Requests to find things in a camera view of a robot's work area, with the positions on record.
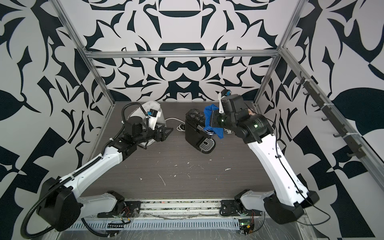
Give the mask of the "blue cloth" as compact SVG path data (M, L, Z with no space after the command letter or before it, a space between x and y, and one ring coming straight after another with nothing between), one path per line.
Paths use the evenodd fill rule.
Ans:
M205 115L205 131L212 131L214 134L216 134L219 139L224 138L224 129L213 127L212 126L212 117L214 115L214 111L218 110L219 108L215 104L211 104L204 108L204 115Z

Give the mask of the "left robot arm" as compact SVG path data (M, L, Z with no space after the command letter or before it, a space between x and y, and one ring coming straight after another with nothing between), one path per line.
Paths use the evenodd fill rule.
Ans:
M91 197L82 197L82 194L138 147L146 148L152 140L163 142L174 130L158 122L150 127L149 122L148 119L132 117L94 159L60 179L47 180L43 184L42 202L37 206L37 214L59 232L71 227L78 219L91 215L118 215L124 207L124 198L117 192L108 191Z

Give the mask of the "black coffee machine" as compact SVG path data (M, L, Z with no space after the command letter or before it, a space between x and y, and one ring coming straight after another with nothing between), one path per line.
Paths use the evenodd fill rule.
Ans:
M201 110L190 109L186 113L185 120L185 139L196 150L203 154L210 154L216 142L213 139L212 130L204 130L205 115Z

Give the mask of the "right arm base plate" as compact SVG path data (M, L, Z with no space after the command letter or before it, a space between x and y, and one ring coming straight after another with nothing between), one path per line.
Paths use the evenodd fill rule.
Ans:
M242 216L242 217L250 217L261 216L262 212L257 210L247 210L243 205L236 200L221 200L220 201L220 215L223 217L234 217L234 216Z

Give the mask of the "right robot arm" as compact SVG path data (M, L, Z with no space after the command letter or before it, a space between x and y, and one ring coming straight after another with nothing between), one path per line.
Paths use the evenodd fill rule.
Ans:
M305 208L320 199L318 194L308 190L295 175L266 117L250 115L240 95L223 91L218 99L219 108L211 114L210 126L228 129L241 138L256 155L274 187L269 192L244 190L236 195L241 210L265 212L281 225L297 221L305 213Z

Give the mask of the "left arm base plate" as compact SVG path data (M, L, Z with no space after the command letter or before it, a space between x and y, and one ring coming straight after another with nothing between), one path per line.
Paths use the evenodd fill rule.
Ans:
M130 218L138 214L141 210L141 201L119 201L114 208L107 213L99 213L98 218L112 218L122 216L123 218Z

